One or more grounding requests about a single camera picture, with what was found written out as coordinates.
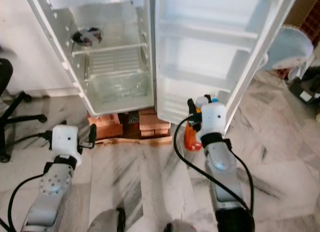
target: white wall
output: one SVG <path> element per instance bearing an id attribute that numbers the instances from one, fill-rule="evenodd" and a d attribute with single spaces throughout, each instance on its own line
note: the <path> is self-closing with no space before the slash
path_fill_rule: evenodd
<path id="1" fill-rule="evenodd" d="M 0 0 L 0 46 L 13 65 L 10 93 L 73 87 L 27 0 Z"/>

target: bottle cap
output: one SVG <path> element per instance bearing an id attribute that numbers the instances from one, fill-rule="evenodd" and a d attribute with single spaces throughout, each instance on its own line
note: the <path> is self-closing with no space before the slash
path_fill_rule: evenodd
<path id="1" fill-rule="evenodd" d="M 208 104 L 209 101 L 208 101 L 208 98 L 206 97 L 198 97 L 195 101 L 195 106 L 197 108 L 201 108 L 204 104 Z"/>

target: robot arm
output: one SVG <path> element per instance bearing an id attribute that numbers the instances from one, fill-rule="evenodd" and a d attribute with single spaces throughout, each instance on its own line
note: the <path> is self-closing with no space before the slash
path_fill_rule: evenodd
<path id="1" fill-rule="evenodd" d="M 97 128 L 90 128 L 89 142 L 79 143 L 78 128 L 58 125 L 49 139 L 53 163 L 46 164 L 47 172 L 39 183 L 38 196 L 30 207 L 21 232 L 56 232 L 63 216 L 65 200 L 71 192 L 72 177 L 81 164 L 83 148 L 93 148 Z"/>
<path id="2" fill-rule="evenodd" d="M 208 103 L 201 107 L 202 124 L 197 138 L 202 142 L 206 155 L 205 168 L 209 175 L 224 184 L 243 200 L 237 177 L 236 158 L 231 153 L 231 143 L 223 139 L 227 111 L 221 103 Z M 252 216 L 237 199 L 217 184 L 209 184 L 212 205 L 219 232 L 254 231 Z"/>

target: chair wheel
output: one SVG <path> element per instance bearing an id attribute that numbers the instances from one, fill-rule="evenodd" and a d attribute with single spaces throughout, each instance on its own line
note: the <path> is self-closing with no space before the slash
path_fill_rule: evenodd
<path id="1" fill-rule="evenodd" d="M 47 117 L 45 117 L 45 115 L 41 115 L 41 117 L 40 118 L 38 118 L 38 121 L 40 122 L 40 123 L 45 123 L 45 122 L 47 122 Z"/>
<path id="2" fill-rule="evenodd" d="M 25 94 L 23 100 L 26 102 L 26 103 L 30 103 L 32 101 L 32 97 L 29 95 L 29 94 Z"/>
<path id="3" fill-rule="evenodd" d="M 8 163 L 8 162 L 10 161 L 10 158 L 11 158 L 10 155 L 8 155 L 8 154 L 6 154 L 6 153 L 3 152 L 3 153 L 0 155 L 0 162 L 1 162 L 1 163 Z"/>

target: office chair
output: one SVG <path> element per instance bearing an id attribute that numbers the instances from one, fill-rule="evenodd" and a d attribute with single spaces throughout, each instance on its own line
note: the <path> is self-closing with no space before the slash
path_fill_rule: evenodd
<path id="1" fill-rule="evenodd" d="M 10 78 L 13 74 L 12 64 L 7 59 L 0 59 L 0 96 L 6 89 Z M 21 101 L 27 103 L 31 102 L 32 97 L 25 92 L 21 92 L 18 97 L 13 101 L 9 108 L 0 117 L 0 162 L 8 163 L 11 156 L 6 152 L 6 137 L 5 137 L 5 125 L 9 123 L 19 123 L 30 120 L 38 120 L 41 123 L 47 121 L 47 117 L 44 114 L 31 115 L 31 116 L 19 116 L 15 118 L 9 118 L 16 107 Z"/>

